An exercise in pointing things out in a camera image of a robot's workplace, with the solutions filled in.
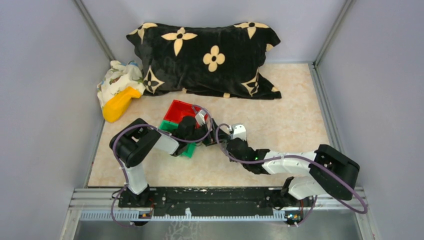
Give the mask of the green plastic bin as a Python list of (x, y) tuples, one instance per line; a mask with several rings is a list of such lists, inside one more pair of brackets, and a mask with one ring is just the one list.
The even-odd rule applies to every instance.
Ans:
[[(159, 126), (160, 130), (163, 130), (165, 132), (171, 133), (174, 130), (178, 128), (178, 124), (170, 121), (163, 120)], [(195, 143), (187, 143), (184, 151), (181, 151), (179, 154), (176, 155), (176, 157), (187, 157), (191, 158), (194, 154), (194, 151), (196, 149)]]

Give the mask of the red plastic bin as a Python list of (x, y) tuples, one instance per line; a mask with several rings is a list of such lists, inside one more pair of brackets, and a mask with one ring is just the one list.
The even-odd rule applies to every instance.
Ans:
[(197, 129), (200, 126), (196, 122), (195, 115), (200, 110), (201, 109), (199, 107), (193, 107), (190, 103), (174, 99), (163, 120), (176, 123), (178, 125), (183, 122), (184, 126), (191, 126)]

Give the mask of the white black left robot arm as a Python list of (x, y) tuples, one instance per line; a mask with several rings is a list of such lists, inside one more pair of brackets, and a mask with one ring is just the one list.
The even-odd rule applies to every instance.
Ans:
[(149, 203), (149, 186), (143, 160), (151, 150), (161, 150), (177, 157), (206, 140), (212, 131), (207, 123), (199, 123), (193, 116), (185, 116), (175, 129), (166, 131), (137, 118), (117, 133), (109, 143), (114, 156), (123, 168), (125, 186), (131, 192), (130, 200), (138, 207)]

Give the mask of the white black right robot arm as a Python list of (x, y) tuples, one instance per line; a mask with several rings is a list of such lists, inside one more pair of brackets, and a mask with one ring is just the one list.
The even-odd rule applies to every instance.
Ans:
[(239, 162), (256, 175), (290, 174), (283, 185), (281, 199), (287, 206), (313, 195), (329, 194), (350, 201), (360, 166), (327, 144), (315, 151), (281, 153), (267, 148), (253, 149), (240, 138), (228, 140), (225, 150), (230, 160)]

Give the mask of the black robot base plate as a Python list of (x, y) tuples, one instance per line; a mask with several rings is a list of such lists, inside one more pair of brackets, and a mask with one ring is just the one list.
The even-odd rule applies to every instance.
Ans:
[(281, 219), (289, 225), (304, 219), (314, 197), (298, 200), (283, 187), (148, 187), (140, 195), (115, 192), (120, 208), (146, 208), (140, 219), (189, 217), (206, 221)]

